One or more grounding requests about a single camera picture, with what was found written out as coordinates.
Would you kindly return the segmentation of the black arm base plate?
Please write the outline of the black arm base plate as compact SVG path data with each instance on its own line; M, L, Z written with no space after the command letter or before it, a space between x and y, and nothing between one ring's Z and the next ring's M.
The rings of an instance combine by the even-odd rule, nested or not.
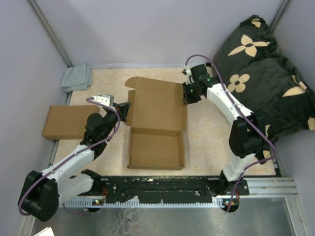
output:
M219 176L102 176L96 187L79 196L101 196L107 203L134 197L141 204L211 203L212 197L230 196L235 183Z

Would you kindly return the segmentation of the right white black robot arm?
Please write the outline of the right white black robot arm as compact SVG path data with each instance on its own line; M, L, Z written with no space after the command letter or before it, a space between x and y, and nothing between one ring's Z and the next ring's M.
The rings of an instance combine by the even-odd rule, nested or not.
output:
M192 68L185 65L183 74L187 78L183 83L183 104L197 103L204 96L219 108L231 124L228 140L231 157L222 171L225 179L219 183L220 191L230 195L236 190L236 180L244 173L244 168L250 164L252 158L266 162L263 154L266 142L262 137L264 117L255 115L241 104L218 77L209 75L205 64Z

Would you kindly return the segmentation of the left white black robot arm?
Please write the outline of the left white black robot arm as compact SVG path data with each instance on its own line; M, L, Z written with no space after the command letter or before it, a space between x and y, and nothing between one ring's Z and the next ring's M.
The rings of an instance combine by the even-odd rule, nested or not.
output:
M32 215L46 222L68 200L83 193L97 195L101 192L99 174L91 170L78 171L103 153L120 123L126 122L130 103L102 104L102 107L106 115L93 113L88 117L84 138L73 152L57 164L41 172L31 171L26 176L18 201L21 215Z

